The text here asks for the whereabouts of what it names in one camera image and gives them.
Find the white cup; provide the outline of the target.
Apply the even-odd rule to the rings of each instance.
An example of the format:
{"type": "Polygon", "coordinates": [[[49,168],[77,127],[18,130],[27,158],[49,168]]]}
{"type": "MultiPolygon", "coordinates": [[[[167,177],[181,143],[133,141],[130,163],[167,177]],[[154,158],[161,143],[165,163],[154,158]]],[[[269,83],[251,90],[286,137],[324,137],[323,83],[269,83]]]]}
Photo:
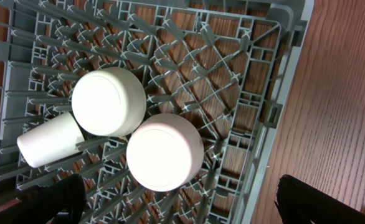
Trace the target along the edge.
{"type": "Polygon", "coordinates": [[[71,113],[66,112],[17,138],[17,146],[29,166],[37,168],[78,153],[83,134],[71,113]]]}

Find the white bowl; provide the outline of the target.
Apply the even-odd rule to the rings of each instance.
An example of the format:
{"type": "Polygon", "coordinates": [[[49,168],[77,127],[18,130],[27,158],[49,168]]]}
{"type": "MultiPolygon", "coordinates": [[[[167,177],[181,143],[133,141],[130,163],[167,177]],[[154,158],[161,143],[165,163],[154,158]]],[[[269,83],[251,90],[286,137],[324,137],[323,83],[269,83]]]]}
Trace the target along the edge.
{"type": "Polygon", "coordinates": [[[122,137],[132,133],[146,113],[146,94],[135,74],[110,67],[84,75],[72,93],[77,123],[96,136],[122,137]]]}

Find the small white plate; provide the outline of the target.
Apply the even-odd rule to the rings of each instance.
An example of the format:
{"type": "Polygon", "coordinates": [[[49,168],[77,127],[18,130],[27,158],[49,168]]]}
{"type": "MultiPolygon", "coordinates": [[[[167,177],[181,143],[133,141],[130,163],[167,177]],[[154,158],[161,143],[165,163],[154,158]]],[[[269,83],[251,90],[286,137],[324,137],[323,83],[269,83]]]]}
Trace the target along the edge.
{"type": "Polygon", "coordinates": [[[174,190],[194,178],[204,161],[196,127],[171,113],[148,118],[130,137],[126,160],[132,176],[156,192],[174,190]]]}

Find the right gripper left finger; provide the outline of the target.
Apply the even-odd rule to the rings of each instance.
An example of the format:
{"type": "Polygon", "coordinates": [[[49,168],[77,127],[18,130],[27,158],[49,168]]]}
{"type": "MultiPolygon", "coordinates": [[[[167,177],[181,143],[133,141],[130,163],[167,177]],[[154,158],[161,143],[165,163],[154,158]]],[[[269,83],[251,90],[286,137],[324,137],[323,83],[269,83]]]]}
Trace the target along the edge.
{"type": "Polygon", "coordinates": [[[2,223],[79,223],[87,203],[84,181],[73,174],[50,187],[33,186],[0,197],[2,223]]]}

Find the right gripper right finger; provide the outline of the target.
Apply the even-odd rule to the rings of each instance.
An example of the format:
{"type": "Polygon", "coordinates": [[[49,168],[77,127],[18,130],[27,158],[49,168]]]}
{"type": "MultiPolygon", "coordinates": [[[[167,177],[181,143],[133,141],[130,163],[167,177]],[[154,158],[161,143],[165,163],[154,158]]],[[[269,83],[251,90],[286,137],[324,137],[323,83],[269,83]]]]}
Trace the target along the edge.
{"type": "Polygon", "coordinates": [[[365,224],[365,214],[285,174],[278,183],[275,205],[283,224],[365,224]]]}

